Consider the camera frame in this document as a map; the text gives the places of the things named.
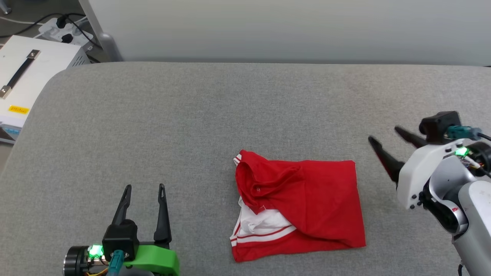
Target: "white box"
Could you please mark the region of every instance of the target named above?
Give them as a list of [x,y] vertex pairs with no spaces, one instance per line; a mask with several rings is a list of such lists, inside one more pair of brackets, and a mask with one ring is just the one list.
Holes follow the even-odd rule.
[[14,35],[0,49],[0,89],[9,83],[32,50],[40,51],[37,58],[10,93],[0,97],[0,141],[15,143],[37,96],[51,77],[64,69],[90,64],[80,46]]

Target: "folded garment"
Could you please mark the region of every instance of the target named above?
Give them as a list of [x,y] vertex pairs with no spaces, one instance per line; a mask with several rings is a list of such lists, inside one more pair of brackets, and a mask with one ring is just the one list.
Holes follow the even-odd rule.
[[366,245],[353,161],[267,160],[242,150],[234,162],[235,261]]

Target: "yellow wire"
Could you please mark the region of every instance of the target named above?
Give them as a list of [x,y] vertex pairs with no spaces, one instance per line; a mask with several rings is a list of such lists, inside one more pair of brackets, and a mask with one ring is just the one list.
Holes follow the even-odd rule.
[[101,275],[103,275],[103,274],[105,274],[105,273],[107,273],[107,272],[108,272],[108,269],[106,268],[106,269],[104,269],[104,270],[102,270],[101,272],[96,273],[96,274],[89,274],[89,273],[87,273],[87,272],[86,272],[86,273],[85,273],[85,276],[101,276]]

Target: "teal connector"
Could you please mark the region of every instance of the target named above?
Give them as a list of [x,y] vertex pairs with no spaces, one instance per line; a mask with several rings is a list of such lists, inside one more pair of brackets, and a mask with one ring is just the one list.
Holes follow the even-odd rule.
[[480,140],[478,134],[481,133],[480,128],[466,127],[466,126],[451,126],[448,127],[446,138],[447,139],[471,139],[473,141]]
[[106,276],[118,276],[121,267],[123,267],[124,252],[116,250],[112,253],[111,262],[109,263],[108,274]]

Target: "yellow label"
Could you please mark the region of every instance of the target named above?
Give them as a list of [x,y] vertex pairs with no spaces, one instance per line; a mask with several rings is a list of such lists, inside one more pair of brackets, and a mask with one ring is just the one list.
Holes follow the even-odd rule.
[[29,112],[29,109],[22,108],[22,107],[17,107],[17,106],[10,106],[10,108],[8,109],[8,111],[17,112],[17,113],[20,113],[20,114],[27,114]]

